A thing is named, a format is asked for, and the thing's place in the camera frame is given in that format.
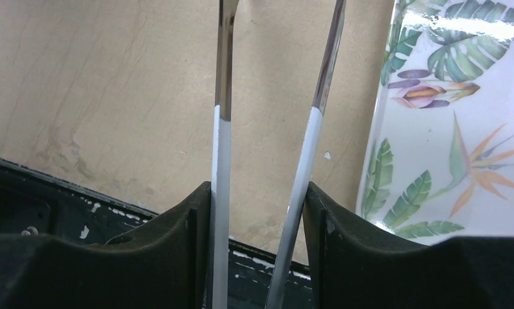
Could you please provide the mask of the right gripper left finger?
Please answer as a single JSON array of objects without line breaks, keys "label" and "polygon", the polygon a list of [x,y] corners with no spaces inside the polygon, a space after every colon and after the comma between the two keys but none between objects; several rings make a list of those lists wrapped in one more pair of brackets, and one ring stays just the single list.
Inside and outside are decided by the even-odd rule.
[{"label": "right gripper left finger", "polygon": [[103,245],[0,235],[0,308],[201,308],[210,183]]}]

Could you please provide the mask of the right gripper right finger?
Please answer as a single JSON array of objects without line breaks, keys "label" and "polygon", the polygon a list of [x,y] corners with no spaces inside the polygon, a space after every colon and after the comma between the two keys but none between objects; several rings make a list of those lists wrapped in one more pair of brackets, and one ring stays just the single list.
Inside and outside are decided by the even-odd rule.
[{"label": "right gripper right finger", "polygon": [[303,209],[315,308],[514,308],[514,238],[395,236],[310,183]]}]

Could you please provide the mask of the metal tongs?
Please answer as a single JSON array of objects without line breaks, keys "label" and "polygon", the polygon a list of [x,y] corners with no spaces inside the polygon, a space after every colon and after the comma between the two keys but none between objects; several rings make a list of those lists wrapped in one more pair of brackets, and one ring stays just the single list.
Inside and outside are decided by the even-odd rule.
[{"label": "metal tongs", "polygon": [[[231,116],[234,22],[238,1],[220,1],[217,29],[216,90],[212,138],[208,308],[228,302],[228,240],[231,175]],[[313,162],[335,70],[345,20],[345,1],[337,1],[309,113],[297,171],[275,259],[266,308],[282,308]]]}]

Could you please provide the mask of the leaf pattern serving tray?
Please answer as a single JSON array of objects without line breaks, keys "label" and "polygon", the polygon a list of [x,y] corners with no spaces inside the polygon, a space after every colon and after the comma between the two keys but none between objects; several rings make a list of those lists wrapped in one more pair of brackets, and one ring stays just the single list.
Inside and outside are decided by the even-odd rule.
[{"label": "leaf pattern serving tray", "polygon": [[514,0],[394,3],[355,211],[424,245],[514,237]]}]

